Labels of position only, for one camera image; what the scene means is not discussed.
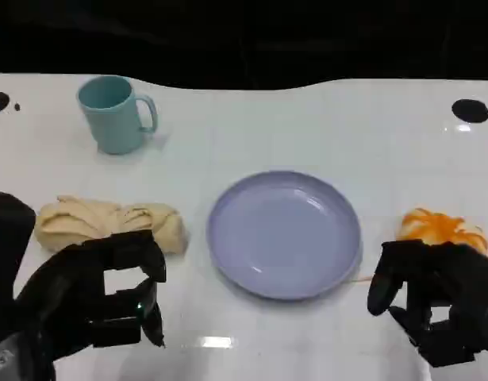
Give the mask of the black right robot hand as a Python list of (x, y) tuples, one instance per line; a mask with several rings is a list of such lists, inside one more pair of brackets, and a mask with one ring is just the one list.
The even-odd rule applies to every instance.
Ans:
[(367, 309), (390, 313), (431, 366), (471, 362), (488, 352), (488, 256), (466, 244), (385, 242)]

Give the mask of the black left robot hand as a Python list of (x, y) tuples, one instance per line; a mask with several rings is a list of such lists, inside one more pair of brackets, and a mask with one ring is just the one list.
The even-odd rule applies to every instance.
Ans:
[[(106, 271), (135, 267), (146, 275), (144, 281), (106, 293)], [(142, 336), (162, 347), (157, 286), (165, 281), (163, 252), (151, 231), (139, 230), (67, 246), (39, 267), (16, 302), (50, 360), (90, 346), (135, 344)]]

